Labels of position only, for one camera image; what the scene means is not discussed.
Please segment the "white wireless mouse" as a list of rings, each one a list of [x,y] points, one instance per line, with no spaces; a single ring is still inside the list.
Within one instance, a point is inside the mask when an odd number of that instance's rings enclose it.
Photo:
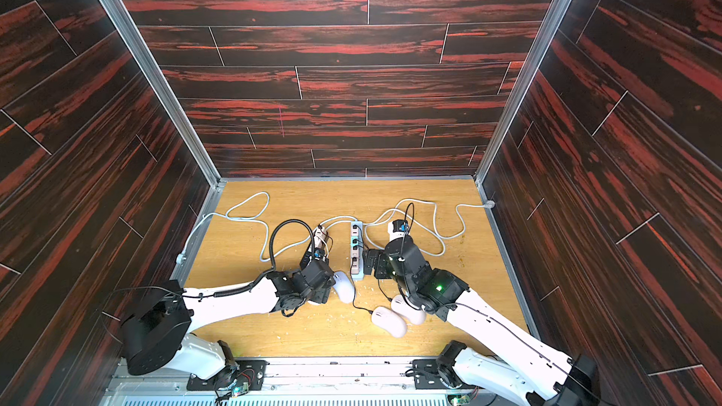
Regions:
[[[351,304],[355,300],[355,287],[351,279],[344,272],[338,271],[334,272],[333,280],[333,289],[336,291],[340,302]]]

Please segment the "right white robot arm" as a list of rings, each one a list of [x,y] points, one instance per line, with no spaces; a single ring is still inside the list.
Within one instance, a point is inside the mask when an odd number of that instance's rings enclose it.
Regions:
[[[475,386],[517,405],[598,405],[596,363],[573,358],[506,319],[455,274],[434,269],[412,237],[395,231],[383,250],[404,304],[475,338],[495,357],[453,340],[436,358],[436,375],[450,388]]]

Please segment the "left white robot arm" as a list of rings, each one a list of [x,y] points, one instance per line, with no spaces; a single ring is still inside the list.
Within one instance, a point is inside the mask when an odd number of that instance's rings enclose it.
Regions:
[[[230,385],[241,370],[229,345],[199,338],[195,330],[247,315],[291,315],[317,291],[334,284],[328,263],[314,259],[301,270],[269,270],[252,282],[232,286],[183,289],[171,280],[153,287],[121,322],[128,373],[140,376],[171,368]]]

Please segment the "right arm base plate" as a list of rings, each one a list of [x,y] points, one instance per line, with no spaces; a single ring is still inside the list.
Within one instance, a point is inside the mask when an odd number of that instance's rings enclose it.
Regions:
[[[459,390],[473,389],[472,385],[463,383],[449,368],[439,370],[435,359],[415,359],[411,368],[404,372],[404,376],[411,378],[417,390]]]

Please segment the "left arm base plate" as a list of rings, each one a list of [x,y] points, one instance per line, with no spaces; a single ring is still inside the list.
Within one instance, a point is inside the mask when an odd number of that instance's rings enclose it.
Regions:
[[[237,359],[236,365],[223,368],[208,380],[201,380],[195,375],[188,379],[186,389],[191,392],[218,393],[235,392],[243,394],[248,391],[260,391],[265,379],[268,362],[263,359]]]

